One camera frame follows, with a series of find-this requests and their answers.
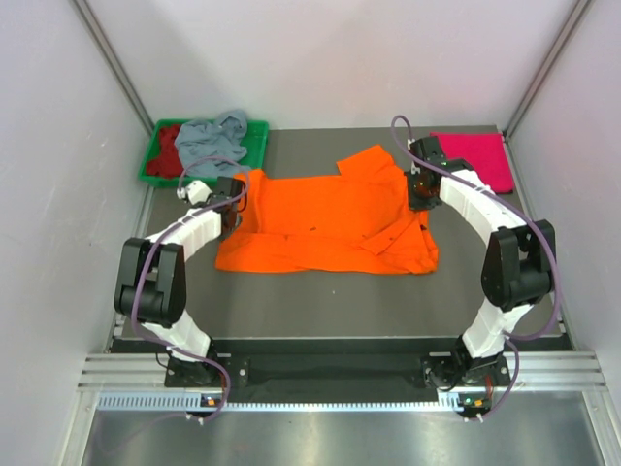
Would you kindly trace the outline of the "orange t shirt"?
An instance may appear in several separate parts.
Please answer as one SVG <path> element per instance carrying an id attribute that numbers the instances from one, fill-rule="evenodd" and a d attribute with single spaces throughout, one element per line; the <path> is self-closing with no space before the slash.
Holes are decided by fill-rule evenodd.
<path id="1" fill-rule="evenodd" d="M 220 271 L 424 275 L 440 251 L 423 211 L 409 208 L 393 156 L 371 146 L 342 159 L 335 175 L 272 179 L 249 173 L 242 222 L 218 249 Z"/>

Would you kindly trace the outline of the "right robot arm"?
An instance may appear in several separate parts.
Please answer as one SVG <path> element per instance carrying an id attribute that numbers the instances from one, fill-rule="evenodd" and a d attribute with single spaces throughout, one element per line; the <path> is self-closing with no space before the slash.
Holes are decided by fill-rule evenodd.
<path id="1" fill-rule="evenodd" d="M 418 212 L 451 207 L 486 246 L 484 298 L 473 323 L 448 357 L 422 361 L 426 384 L 448 391 L 501 370 L 509 334 L 554 288 L 555 232 L 548 221 L 532 221 L 503 204 L 469 162 L 447 159 L 437 137 L 410 140 L 408 152 L 409 207 Z"/>

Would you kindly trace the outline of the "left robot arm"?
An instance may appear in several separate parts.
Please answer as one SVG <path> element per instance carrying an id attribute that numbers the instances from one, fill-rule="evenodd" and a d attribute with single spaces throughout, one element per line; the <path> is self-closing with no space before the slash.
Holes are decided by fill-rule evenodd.
<path id="1" fill-rule="evenodd" d="M 240 225 L 247 183 L 220 177 L 213 188 L 192 182 L 178 189 L 190 209 L 161 232 L 125 241 L 114 290 L 114 309 L 134 329 L 162 346 L 167 370 L 183 386 L 227 383 L 213 343 L 187 310 L 186 262 Z"/>

